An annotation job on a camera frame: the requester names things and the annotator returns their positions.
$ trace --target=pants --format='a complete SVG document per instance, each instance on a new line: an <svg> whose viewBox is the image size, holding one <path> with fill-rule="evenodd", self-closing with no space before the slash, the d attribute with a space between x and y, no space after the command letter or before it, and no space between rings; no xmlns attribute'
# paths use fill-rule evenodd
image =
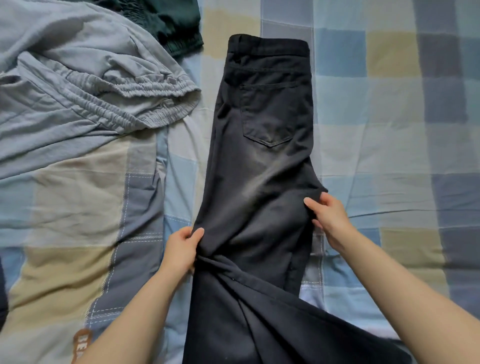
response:
<svg viewBox="0 0 480 364"><path fill-rule="evenodd" d="M298 298L312 245L308 44L234 35L215 107L184 363L409 363Z"/></svg>

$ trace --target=hand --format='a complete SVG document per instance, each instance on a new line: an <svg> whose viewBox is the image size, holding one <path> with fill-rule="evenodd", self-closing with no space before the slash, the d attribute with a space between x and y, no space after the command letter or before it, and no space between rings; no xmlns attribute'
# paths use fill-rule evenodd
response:
<svg viewBox="0 0 480 364"><path fill-rule="evenodd" d="M342 242L356 229L350 222L342 203L332 195L322 192L320 203L306 197L305 205L317 216L312 223L322 229L327 236L328 243L339 253L345 250Z"/></svg>
<svg viewBox="0 0 480 364"><path fill-rule="evenodd" d="M163 271L173 274L179 280L193 268L197 245L204 235L203 228L195 230L193 234L192 229L187 226L170 235L160 265Z"/></svg>

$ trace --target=forearm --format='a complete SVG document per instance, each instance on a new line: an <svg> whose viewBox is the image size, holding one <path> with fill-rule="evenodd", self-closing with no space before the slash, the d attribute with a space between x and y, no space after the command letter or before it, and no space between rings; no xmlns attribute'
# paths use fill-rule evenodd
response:
<svg viewBox="0 0 480 364"><path fill-rule="evenodd" d="M480 321L357 231L341 254L419 363L477 363Z"/></svg>
<svg viewBox="0 0 480 364"><path fill-rule="evenodd" d="M160 267L78 364L147 363L180 278Z"/></svg>

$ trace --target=right hand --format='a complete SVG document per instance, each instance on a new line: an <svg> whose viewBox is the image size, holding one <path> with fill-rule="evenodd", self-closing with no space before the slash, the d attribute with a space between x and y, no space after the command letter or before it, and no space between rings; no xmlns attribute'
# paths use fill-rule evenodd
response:
<svg viewBox="0 0 480 364"><path fill-rule="evenodd" d="M320 202L309 197L304 198L303 202L315 213L317 218L312 223L325 232L330 246L339 253L343 252L345 246L342 242L348 240L346 238L356 229L348 219L342 203L326 192L320 195Z"/></svg>

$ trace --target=back pocket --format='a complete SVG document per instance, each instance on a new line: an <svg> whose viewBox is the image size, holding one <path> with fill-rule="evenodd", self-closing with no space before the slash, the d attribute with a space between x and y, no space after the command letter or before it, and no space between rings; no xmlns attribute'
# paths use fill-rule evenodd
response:
<svg viewBox="0 0 480 364"><path fill-rule="evenodd" d="M287 142L295 133L298 82L242 85L243 135L268 147Z"/></svg>

